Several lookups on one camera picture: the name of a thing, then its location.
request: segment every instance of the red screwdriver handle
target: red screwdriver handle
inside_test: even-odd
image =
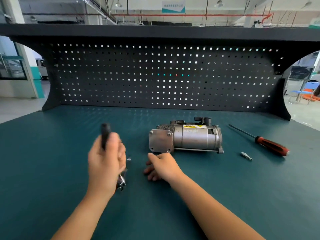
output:
[[[275,143],[270,140],[266,140],[262,136],[257,136],[255,142],[265,146],[271,152],[280,155],[280,156],[289,156],[290,150],[283,145]]]

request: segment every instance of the forearm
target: forearm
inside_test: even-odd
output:
[[[170,185],[186,203],[209,240],[264,239],[188,176],[183,175]]]
[[[91,239],[106,205],[107,202],[104,200],[84,197],[51,240]]]

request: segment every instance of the hand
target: hand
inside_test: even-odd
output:
[[[149,161],[146,162],[146,165],[149,165],[149,167],[144,170],[145,174],[150,173],[148,180],[164,179],[169,184],[172,184],[184,175],[170,153],[162,153],[158,156],[148,153],[148,158]]]
[[[117,133],[110,133],[106,151],[99,136],[88,155],[89,185],[86,197],[99,198],[106,203],[116,191],[119,174],[126,168],[126,148]]]

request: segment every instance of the warning label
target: warning label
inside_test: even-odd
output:
[[[184,128],[197,128],[197,129],[206,129],[206,125],[194,125],[194,124],[185,124]]]

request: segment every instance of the left hand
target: left hand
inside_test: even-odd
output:
[[[116,191],[119,174],[126,168],[126,148],[117,133],[110,133],[106,151],[101,148],[99,136],[88,155],[89,185],[86,197],[108,203]]]

